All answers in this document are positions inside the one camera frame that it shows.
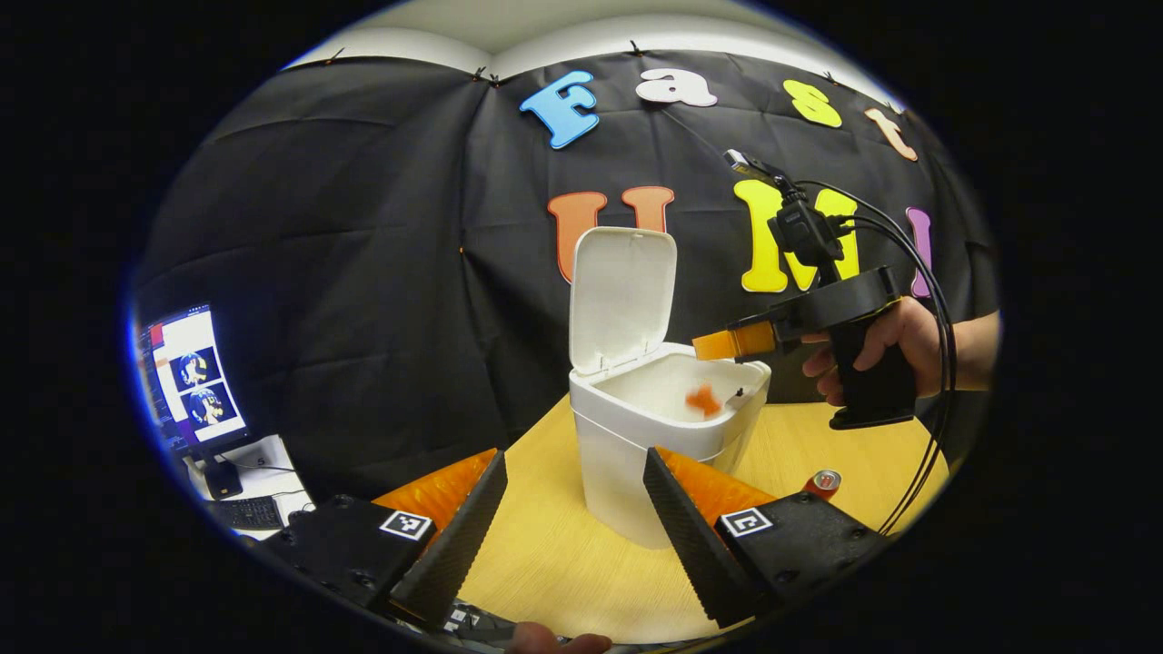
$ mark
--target wooden table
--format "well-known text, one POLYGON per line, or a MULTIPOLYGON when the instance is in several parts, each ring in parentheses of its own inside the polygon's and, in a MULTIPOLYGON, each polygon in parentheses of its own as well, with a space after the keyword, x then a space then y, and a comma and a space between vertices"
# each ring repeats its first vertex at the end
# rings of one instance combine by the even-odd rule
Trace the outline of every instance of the wooden table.
MULTIPOLYGON (((876 529, 920 464, 929 433, 911 422, 836 432, 827 404, 764 406, 735 477, 776 497, 818 470, 843 477, 835 506, 876 529)), ((508 489, 459 597, 505 619, 558 634, 659 644, 721 633, 702 612, 673 549, 649 550, 585 507, 569 397, 506 453, 508 489)), ((948 477, 940 458, 900 531, 948 477)))

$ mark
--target black backdrop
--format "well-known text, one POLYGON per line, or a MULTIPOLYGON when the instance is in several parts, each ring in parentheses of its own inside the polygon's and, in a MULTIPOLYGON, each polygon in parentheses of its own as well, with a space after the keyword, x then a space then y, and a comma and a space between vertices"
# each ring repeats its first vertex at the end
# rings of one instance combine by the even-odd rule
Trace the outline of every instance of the black backdrop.
MULTIPOLYGON (((1110 70, 1078 48, 1103 38, 1108 19, 1012 2, 780 6, 893 83, 965 164, 1005 253, 1006 341, 990 421, 940 502, 850 583, 732 651, 802 648, 802 639, 813 651, 883 648, 870 639, 1026 651, 1021 637, 1049 634, 1087 639, 1077 647, 1086 652, 1137 642, 1155 613, 1141 574, 1150 541, 1140 516, 1150 513, 1136 502, 1149 475, 1108 479, 1135 460, 1143 431, 1096 421, 1110 390, 1135 388, 1103 347, 1108 330, 1096 328, 1120 315, 1103 304, 1120 287, 1108 265, 1118 243, 1073 211, 1111 206, 1097 197, 1104 166, 1085 165, 1111 161, 1100 156, 1108 102, 1078 84, 1110 70), (1079 178, 1080 165, 1096 184, 1079 178)), ((7 460, 20 482, 9 495, 15 574, 5 612, 17 641, 415 649, 212 538, 129 427, 133 377, 110 346, 124 337, 114 308, 126 265, 179 166, 295 52, 380 7, 88 5, 23 24, 12 71, 36 84, 14 105, 27 114, 17 144, 31 135, 36 148, 22 159, 34 180, 21 193, 38 196, 51 219, 30 215, 38 236, 10 251, 27 283, 17 298, 29 291, 34 372, 30 420, 7 460)), ((1134 233, 1141 221, 1123 213, 1119 225, 1134 233)))
MULTIPOLYGON (((902 226, 905 209, 921 207, 954 320, 994 311, 997 253, 975 191, 907 114, 893 118, 919 161, 897 154, 863 115, 872 107, 887 111, 811 72, 719 52, 615 52, 500 85, 395 58, 295 67, 199 145, 151 226, 133 297, 143 321, 211 303, 251 428, 284 438, 316 496, 376 497, 511 445, 565 396, 570 285, 557 262, 571 244, 557 244, 547 209, 558 196, 602 193, 599 225, 633 227, 625 190, 675 192, 673 342, 801 292, 786 261, 786 290, 742 289, 751 219, 728 148, 844 189, 902 226), (705 77, 718 104, 635 94, 641 72, 675 67, 705 77), (585 86, 600 122, 554 150, 518 107, 571 70, 594 76, 585 86), (842 125, 804 119, 789 79, 823 88, 842 125)), ((856 237, 862 270, 891 265, 912 283, 894 244, 856 237)), ((808 353, 768 357, 769 401, 819 400, 799 372, 808 353)), ((968 394, 952 417, 950 460, 964 455, 982 406, 968 394)))

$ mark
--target red can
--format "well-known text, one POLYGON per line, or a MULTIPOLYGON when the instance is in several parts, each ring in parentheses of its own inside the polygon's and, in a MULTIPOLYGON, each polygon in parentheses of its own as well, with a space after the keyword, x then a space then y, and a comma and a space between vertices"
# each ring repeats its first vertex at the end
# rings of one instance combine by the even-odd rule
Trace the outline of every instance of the red can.
POLYGON ((815 493, 828 502, 832 496, 836 495, 836 489, 840 488, 840 472, 835 470, 820 470, 812 478, 804 484, 804 490, 811 493, 815 493))

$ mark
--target black mount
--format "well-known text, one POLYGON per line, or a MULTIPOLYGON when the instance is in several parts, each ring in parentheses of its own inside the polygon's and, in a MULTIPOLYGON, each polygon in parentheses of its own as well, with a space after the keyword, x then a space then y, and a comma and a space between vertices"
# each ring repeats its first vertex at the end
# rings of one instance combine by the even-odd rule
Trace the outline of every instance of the black mount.
MULTIPOLYGON (((815 266, 820 285, 814 291, 772 305, 768 311, 736 320, 728 329, 761 321, 771 324, 778 354, 799 347, 806 334, 827 333, 844 388, 844 407, 829 421, 833 429, 855 429, 904 422, 913 418, 916 379, 899 346, 892 346, 871 369, 858 371, 852 362, 864 348, 864 335, 877 315, 904 296, 887 266, 842 279, 836 266, 844 258, 840 237, 850 233, 848 216, 825 216, 807 202, 807 194, 780 170, 739 150, 723 155, 732 169, 772 186, 783 207, 768 221, 776 244, 804 265, 815 266)), ((743 363, 758 356, 736 358, 743 363)))

